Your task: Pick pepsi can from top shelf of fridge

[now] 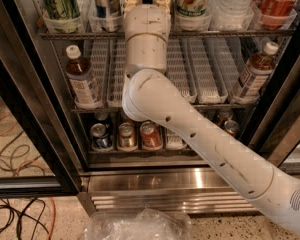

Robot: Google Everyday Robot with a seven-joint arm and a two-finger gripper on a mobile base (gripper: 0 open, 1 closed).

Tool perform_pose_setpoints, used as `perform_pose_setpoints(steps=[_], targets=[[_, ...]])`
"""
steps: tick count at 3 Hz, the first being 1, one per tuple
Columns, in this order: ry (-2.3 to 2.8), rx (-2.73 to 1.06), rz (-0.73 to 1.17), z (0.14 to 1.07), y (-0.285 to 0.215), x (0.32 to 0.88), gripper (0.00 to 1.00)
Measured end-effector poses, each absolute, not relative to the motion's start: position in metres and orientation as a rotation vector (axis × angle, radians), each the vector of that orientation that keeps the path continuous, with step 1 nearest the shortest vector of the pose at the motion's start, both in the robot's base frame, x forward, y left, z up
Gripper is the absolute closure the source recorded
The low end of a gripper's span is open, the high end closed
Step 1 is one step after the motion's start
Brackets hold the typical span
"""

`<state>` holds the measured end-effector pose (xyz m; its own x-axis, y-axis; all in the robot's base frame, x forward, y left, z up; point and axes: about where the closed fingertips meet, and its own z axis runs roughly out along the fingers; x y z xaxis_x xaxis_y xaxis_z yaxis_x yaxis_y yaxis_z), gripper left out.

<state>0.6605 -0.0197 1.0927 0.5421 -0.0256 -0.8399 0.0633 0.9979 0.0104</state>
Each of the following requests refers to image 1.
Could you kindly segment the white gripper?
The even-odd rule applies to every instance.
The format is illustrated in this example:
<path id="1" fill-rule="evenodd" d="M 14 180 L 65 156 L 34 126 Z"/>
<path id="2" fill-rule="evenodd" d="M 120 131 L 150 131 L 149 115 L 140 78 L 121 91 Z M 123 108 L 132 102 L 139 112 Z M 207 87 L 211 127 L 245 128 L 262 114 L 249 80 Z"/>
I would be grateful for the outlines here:
<path id="1" fill-rule="evenodd" d="M 171 29 L 171 15 L 162 8 L 169 8 L 171 0 L 153 0 L 157 6 L 139 5 L 141 3 L 142 0 L 124 0 L 124 10 L 129 11 L 123 20 L 125 40 L 138 35 L 153 35 L 166 41 Z"/>

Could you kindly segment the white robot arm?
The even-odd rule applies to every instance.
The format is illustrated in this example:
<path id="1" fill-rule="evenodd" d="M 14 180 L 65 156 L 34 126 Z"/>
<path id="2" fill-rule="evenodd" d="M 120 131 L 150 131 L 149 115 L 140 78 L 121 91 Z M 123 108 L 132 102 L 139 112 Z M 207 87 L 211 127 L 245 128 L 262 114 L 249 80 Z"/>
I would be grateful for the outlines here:
<path id="1" fill-rule="evenodd" d="M 202 116 L 164 76 L 171 0 L 124 0 L 126 62 L 122 107 L 180 136 L 241 197 L 300 235 L 300 179 L 292 177 Z"/>

